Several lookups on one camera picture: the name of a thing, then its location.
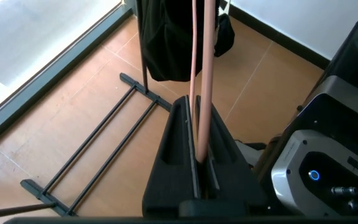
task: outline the baseboard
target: baseboard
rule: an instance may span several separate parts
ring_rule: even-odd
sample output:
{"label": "baseboard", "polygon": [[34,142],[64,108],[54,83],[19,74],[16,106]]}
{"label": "baseboard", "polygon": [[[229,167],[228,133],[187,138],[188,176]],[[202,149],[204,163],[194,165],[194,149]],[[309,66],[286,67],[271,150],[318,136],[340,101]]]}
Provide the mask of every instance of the baseboard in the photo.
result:
{"label": "baseboard", "polygon": [[[225,8],[226,4],[226,1],[221,1],[222,8]],[[254,16],[251,16],[250,14],[244,12],[238,7],[231,5],[229,15],[242,22],[246,26],[252,28],[253,30],[256,30],[260,34],[266,36],[270,40],[290,50],[294,54],[297,54],[299,57],[309,61],[313,65],[316,65],[323,70],[325,70],[325,68],[328,66],[329,60],[322,55],[280,33],[273,27],[270,27],[269,25],[261,22]]]}

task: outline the pink rod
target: pink rod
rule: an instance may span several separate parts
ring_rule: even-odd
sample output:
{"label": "pink rod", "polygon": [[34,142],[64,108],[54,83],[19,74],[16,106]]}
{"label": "pink rod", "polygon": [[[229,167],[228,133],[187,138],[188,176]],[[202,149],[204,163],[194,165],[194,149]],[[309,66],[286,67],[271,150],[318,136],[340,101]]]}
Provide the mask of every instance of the pink rod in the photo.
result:
{"label": "pink rod", "polygon": [[193,5],[193,51],[191,53],[191,78],[190,78],[190,117],[193,120],[194,111],[194,85],[196,82],[196,58],[197,58],[197,0]]}
{"label": "pink rod", "polygon": [[201,82],[201,109],[198,130],[197,161],[202,163],[208,152],[209,127],[211,126],[212,74],[214,59],[215,3],[204,3],[203,79]]}

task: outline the glass pane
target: glass pane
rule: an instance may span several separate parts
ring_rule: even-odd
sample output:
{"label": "glass pane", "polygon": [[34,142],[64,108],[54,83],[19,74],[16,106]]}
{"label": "glass pane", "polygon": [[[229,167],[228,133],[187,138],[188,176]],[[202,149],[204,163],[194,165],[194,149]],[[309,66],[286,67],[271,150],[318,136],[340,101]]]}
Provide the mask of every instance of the glass pane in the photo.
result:
{"label": "glass pane", "polygon": [[0,103],[121,0],[0,0]]}

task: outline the black switch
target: black switch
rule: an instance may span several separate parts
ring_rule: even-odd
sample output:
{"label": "black switch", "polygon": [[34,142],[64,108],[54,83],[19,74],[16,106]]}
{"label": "black switch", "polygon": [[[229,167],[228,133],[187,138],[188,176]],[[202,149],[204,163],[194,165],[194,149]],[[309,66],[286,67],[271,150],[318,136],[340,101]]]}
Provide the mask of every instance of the black switch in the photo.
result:
{"label": "black switch", "polygon": [[352,167],[358,169],[358,161],[355,160],[353,157],[349,156],[347,159],[347,163],[349,163]]}

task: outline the tiled floor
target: tiled floor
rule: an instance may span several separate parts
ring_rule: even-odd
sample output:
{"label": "tiled floor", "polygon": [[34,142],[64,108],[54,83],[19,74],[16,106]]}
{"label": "tiled floor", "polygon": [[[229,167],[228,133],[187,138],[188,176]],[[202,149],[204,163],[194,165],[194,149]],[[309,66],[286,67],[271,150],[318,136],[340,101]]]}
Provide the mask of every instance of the tiled floor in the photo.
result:
{"label": "tiled floor", "polygon": [[[235,139],[267,142],[285,127],[322,71],[240,22],[233,19],[232,24],[234,47],[214,61],[213,103]],[[1,136],[0,208],[38,203],[19,182],[31,178],[44,186],[128,90],[119,73],[141,81],[140,70],[132,17]],[[189,83],[150,78],[149,87],[172,103],[188,93]],[[52,193],[72,203],[149,103],[133,94]],[[167,117],[164,109],[153,109],[77,213],[141,216]],[[43,210],[26,215],[56,214]]]}

